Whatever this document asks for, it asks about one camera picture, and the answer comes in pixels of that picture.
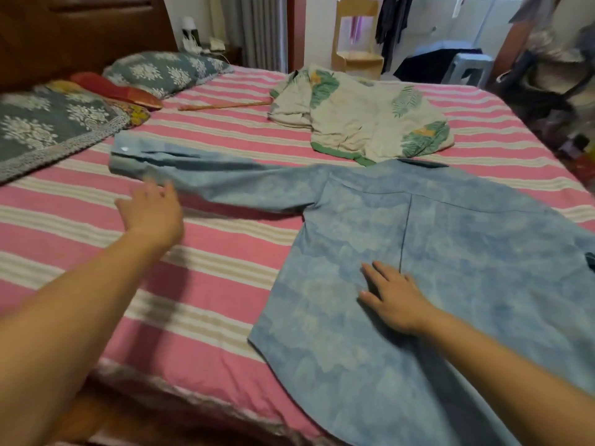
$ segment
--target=shirt sleeve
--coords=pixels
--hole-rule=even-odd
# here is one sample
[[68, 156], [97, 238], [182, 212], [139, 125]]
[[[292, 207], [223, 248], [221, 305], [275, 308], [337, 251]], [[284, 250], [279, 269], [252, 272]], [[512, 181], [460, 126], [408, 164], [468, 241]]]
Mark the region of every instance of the shirt sleeve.
[[318, 200], [330, 166], [260, 164], [250, 159], [181, 147], [163, 140], [118, 133], [110, 152], [112, 173], [162, 184], [209, 202], [270, 212], [302, 210]]

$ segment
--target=tie-dye shirt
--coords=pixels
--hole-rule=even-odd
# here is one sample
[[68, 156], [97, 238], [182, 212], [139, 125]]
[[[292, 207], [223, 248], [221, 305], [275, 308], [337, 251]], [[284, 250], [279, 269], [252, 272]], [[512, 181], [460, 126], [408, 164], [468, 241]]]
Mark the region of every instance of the tie-dye shirt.
[[595, 235], [527, 195], [422, 162], [292, 168], [127, 133], [110, 168], [212, 202], [303, 212], [249, 341], [304, 412], [347, 443], [517, 443], [431, 346], [357, 302], [361, 262], [413, 274], [437, 307], [595, 391]]

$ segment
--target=plastic stool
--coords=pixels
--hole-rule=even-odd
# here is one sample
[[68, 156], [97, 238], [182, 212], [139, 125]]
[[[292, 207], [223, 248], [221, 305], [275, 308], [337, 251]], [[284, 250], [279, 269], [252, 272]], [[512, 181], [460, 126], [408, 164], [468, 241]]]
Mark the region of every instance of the plastic stool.
[[463, 84], [463, 78], [469, 76], [468, 86], [483, 89], [493, 66], [494, 59], [491, 56], [458, 53], [450, 63], [442, 84]]

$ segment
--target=striped bedsheet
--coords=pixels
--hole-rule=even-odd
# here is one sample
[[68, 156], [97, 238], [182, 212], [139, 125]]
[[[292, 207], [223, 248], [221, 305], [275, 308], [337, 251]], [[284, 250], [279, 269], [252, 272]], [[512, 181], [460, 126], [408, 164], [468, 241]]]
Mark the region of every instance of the striped bedsheet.
[[[282, 74], [236, 68], [165, 101], [134, 134], [262, 162], [357, 164], [314, 152], [307, 130], [267, 121], [267, 107], [176, 111], [181, 104], [266, 99]], [[382, 83], [390, 89], [390, 82]], [[517, 188], [595, 231], [595, 200], [498, 98], [473, 87], [419, 85], [456, 145], [425, 159]], [[113, 242], [113, 201], [138, 182], [111, 175], [112, 139], [0, 188], [0, 309]], [[186, 237], [143, 283], [98, 365], [192, 403], [209, 401], [309, 438], [323, 435], [246, 342], [300, 217], [262, 216], [183, 197]]]

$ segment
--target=headboard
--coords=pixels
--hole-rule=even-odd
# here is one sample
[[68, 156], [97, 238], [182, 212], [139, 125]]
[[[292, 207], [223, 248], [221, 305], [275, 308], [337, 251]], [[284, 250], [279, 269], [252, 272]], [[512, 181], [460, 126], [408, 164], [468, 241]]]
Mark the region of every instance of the headboard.
[[177, 51], [163, 0], [0, 0], [0, 92]]

